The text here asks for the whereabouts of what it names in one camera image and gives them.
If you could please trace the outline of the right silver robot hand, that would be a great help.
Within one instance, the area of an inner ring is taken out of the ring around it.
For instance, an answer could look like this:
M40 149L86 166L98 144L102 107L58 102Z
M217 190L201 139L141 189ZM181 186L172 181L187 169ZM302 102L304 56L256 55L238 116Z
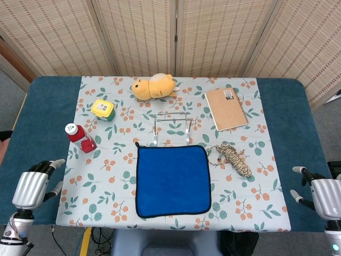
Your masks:
M293 199L327 221L340 220L340 180L326 178L318 173L311 173L304 166L294 166L292 170L302 175L301 185L308 185L312 201L306 200L295 190L290 190Z

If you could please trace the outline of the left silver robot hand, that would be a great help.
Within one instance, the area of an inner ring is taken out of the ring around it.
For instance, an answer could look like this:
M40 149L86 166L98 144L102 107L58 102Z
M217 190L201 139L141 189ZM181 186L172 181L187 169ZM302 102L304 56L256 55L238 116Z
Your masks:
M23 172L17 184L12 204L20 210L35 210L42 203L55 197L62 190L63 181L47 192L47 185L53 172L65 163L64 159L42 161Z

